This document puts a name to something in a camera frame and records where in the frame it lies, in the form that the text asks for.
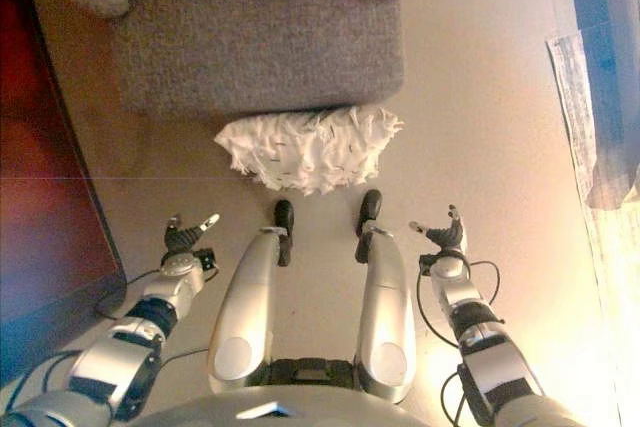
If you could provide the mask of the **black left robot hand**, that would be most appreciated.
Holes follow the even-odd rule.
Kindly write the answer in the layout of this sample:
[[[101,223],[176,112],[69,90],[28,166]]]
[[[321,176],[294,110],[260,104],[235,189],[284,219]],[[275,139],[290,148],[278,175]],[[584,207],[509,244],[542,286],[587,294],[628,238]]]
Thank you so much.
[[[220,220],[220,215],[214,213],[207,217],[200,224],[194,227],[182,229],[182,218],[180,214],[174,214],[167,222],[164,245],[169,254],[189,251],[202,237],[202,235],[212,228]]]

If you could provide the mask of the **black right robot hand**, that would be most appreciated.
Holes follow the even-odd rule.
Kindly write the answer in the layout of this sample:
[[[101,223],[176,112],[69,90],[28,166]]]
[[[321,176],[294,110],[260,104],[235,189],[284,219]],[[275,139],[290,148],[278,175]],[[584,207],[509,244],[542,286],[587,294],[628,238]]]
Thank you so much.
[[[454,204],[448,206],[450,225],[447,228],[428,227],[417,221],[411,221],[409,228],[427,238],[444,250],[467,252],[468,242],[462,216]]]

